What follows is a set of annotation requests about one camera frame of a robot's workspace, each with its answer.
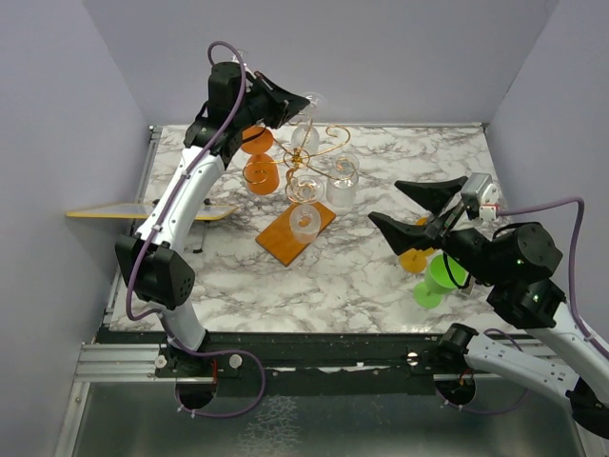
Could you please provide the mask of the clear stemmed wine glass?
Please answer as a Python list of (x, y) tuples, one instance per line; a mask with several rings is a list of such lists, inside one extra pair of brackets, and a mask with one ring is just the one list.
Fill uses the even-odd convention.
[(326, 99), (317, 92), (304, 94), (309, 104), (297, 116), (296, 127), (290, 137), (290, 146), (294, 150), (303, 150), (310, 156), (319, 150), (320, 134), (314, 126), (314, 119), (324, 111)]

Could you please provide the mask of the yellow plastic goblet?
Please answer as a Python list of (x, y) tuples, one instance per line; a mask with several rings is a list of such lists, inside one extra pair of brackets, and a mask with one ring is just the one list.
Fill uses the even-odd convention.
[(402, 268), (411, 274), (422, 273), (427, 266), (427, 258), (434, 254), (434, 248), (416, 249), (412, 248), (399, 256)]

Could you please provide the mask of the orange plastic goblet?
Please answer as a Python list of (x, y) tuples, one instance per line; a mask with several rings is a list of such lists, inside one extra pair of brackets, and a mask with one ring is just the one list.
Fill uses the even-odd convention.
[(248, 155), (243, 168), (246, 186), (255, 195), (268, 195), (279, 186), (279, 171), (274, 160), (267, 154), (274, 144), (271, 131), (254, 126), (243, 131), (242, 152)]

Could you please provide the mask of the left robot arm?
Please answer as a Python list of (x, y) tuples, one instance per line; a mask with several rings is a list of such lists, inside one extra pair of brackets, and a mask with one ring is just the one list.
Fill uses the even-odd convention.
[(246, 129), (259, 124), (277, 129), (309, 103), (259, 71), (235, 62), (213, 65), (207, 99), (187, 128), (180, 162), (163, 196), (134, 234), (115, 243), (128, 288), (128, 319), (157, 315), (170, 343), (180, 348), (177, 364), (189, 375), (204, 373), (210, 362), (202, 347), (206, 329), (190, 302), (195, 272), (183, 257), (195, 216), (241, 148)]

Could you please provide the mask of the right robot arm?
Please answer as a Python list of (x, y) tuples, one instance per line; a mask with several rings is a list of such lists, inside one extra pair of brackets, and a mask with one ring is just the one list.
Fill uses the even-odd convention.
[(442, 251), (475, 280), (489, 287), (487, 302), (504, 322), (537, 338), (560, 358), (543, 361), (462, 324), (453, 324), (438, 343), (446, 371), (462, 368), (498, 374), (570, 410), (589, 432), (608, 436), (608, 344), (580, 318), (574, 291), (552, 280), (562, 253), (539, 223), (511, 224), (492, 238), (475, 223), (502, 216), (499, 190), (487, 173), (451, 181), (398, 181), (396, 188), (429, 211), (422, 226), (407, 225), (372, 211), (369, 219), (393, 252)]

